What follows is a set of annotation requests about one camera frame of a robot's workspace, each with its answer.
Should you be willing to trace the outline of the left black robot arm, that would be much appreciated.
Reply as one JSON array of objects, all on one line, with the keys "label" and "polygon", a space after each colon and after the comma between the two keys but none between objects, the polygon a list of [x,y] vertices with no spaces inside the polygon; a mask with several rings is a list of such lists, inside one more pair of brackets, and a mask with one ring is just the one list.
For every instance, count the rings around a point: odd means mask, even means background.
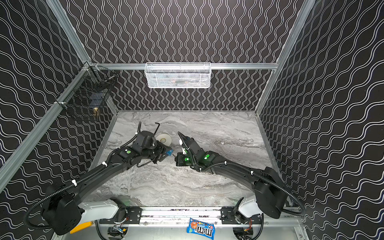
[{"label": "left black robot arm", "polygon": [[90,193],[130,168],[140,167],[141,160],[156,164],[172,152],[154,133],[137,129],[132,139],[110,152],[97,167],[65,184],[48,186],[44,197],[27,210],[23,223],[31,230],[52,229],[57,235],[65,235],[86,215],[80,204]]}]

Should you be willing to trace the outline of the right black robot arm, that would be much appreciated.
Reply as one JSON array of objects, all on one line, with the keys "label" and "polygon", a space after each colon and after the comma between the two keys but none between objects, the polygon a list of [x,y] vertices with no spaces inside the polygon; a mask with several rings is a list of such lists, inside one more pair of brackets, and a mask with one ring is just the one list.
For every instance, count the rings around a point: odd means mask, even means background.
[{"label": "right black robot arm", "polygon": [[178,132],[178,136],[183,149],[175,157],[178,167],[190,167],[199,173],[223,176],[253,192],[249,197],[242,197],[235,205],[233,217],[237,222],[262,214],[273,219],[279,219],[281,213],[298,217],[306,214],[304,204],[286,189],[274,169],[255,169],[235,163],[216,152],[205,151],[194,138],[181,132]]}]

